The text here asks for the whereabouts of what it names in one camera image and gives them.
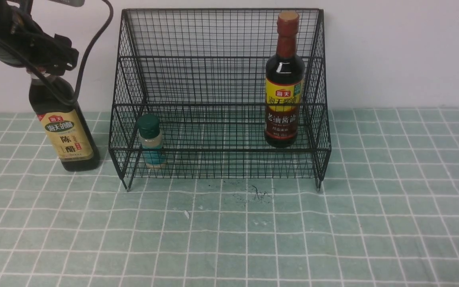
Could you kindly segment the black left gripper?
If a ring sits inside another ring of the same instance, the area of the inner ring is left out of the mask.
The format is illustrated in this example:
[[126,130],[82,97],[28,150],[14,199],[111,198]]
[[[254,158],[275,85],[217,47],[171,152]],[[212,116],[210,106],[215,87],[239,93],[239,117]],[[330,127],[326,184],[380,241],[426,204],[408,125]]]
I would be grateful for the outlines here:
[[[50,36],[33,20],[31,0],[0,0],[0,42],[38,69],[64,75],[78,64],[79,52],[62,35]],[[22,61],[0,46],[0,62],[22,68]]]

